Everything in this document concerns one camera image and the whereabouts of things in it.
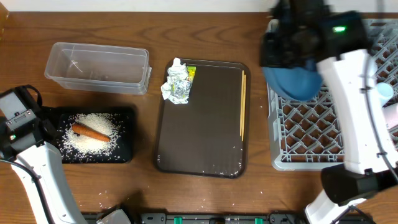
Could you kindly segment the dark blue plate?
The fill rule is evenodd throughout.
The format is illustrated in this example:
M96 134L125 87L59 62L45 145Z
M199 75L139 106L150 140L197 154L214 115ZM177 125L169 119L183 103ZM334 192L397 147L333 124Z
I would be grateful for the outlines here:
M301 67L263 67L262 71L268 86L287 100L311 100L319 92L323 82L316 70L311 71Z

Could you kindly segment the orange carrot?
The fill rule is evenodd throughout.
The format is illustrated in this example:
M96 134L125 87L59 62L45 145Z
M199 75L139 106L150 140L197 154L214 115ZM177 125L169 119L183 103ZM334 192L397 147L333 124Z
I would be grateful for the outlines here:
M87 126L84 126L82 124L74 124L72 126L72 131L74 133L77 133L79 135L84 135L92 139L96 139L99 141L104 141L104 142L110 142L110 138L107 135L101 134L94 129L91 129Z

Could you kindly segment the white rice pile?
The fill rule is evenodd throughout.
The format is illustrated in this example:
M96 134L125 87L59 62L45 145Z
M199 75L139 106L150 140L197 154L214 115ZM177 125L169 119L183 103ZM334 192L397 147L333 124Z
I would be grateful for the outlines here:
M82 159L85 156L110 156L115 150L120 149L118 140L121 139L121 122L117 121L116 114L90 113L66 115L58 128L62 132L58 147L66 154L67 159L77 156ZM109 141L100 141L72 130L75 124L92 129L100 134L109 137Z

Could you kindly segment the light blue cup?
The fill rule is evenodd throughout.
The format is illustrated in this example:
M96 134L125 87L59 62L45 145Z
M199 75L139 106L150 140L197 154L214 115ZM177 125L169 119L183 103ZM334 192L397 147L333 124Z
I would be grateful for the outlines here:
M376 89L381 106L384 106L394 95L394 89L388 83L380 82L376 85Z

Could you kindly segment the white cup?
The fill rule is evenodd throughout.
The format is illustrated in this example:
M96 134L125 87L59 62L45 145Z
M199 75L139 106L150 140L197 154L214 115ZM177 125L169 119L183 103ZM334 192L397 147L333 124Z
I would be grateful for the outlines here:
M387 129L392 129L398 124L398 104L389 105L382 110L386 120Z

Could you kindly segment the white wrapper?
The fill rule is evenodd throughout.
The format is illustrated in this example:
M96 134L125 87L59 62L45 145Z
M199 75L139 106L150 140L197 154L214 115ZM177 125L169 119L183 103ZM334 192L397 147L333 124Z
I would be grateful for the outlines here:
M187 104L188 101L178 101L174 96L172 85L176 80L183 80L187 77L187 66L179 58L174 58L172 66L167 69L167 81L161 86L162 97L173 104Z

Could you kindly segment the silver green snack wrapper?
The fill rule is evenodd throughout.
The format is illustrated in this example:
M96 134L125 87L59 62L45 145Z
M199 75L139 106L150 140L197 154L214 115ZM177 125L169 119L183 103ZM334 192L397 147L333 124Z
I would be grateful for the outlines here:
M174 84L172 85L172 90L174 96L178 99L178 101L188 101L196 70L197 68L194 66L187 66L187 77L183 80L179 79L174 81Z

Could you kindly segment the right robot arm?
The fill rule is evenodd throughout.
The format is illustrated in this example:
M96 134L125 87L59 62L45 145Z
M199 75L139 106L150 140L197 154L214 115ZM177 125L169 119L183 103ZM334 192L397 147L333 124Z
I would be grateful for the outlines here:
M345 155L322 170L323 189L305 219L338 223L397 185L397 151L369 71L372 43L360 13L336 14L323 1L278 1L271 16L259 60L269 87L287 100L307 101L325 84L333 98Z

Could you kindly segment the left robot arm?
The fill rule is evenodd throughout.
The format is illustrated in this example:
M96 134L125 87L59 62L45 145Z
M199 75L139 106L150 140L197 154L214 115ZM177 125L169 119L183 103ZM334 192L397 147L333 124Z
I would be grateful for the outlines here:
M1 93L1 162L10 164L27 193L37 223L132 223L119 206L81 213L67 183L50 109L31 85Z

